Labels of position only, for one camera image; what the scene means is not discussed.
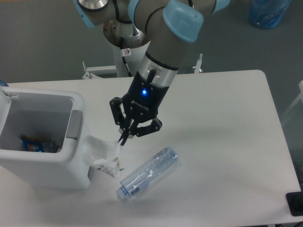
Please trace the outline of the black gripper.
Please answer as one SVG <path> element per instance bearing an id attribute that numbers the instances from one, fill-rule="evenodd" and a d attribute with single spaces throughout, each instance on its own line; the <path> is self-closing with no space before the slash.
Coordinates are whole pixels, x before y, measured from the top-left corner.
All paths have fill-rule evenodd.
<path id="1" fill-rule="evenodd" d="M 162 122 L 157 118 L 158 108 L 168 91 L 168 87 L 159 87 L 152 83 L 156 71 L 151 70 L 147 78 L 136 73 L 128 92 L 122 97 L 114 97 L 109 101 L 115 124 L 122 130 L 119 138 L 120 146 L 133 137 L 142 137 L 157 132 Z M 151 121 L 150 125 L 138 127 L 139 122 Z"/>

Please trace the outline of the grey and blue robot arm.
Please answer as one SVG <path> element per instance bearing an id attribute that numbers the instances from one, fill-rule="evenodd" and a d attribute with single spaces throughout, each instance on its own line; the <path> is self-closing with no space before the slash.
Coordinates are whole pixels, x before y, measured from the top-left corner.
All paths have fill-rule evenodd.
<path id="1" fill-rule="evenodd" d="M 158 108 L 190 46 L 197 40 L 204 18 L 225 8 L 227 0 L 76 0 L 83 22 L 95 27 L 117 22 L 131 32 L 116 31 L 121 49 L 148 43 L 143 60 L 123 97 L 110 107 L 119 126 L 119 143 L 159 131 Z"/>

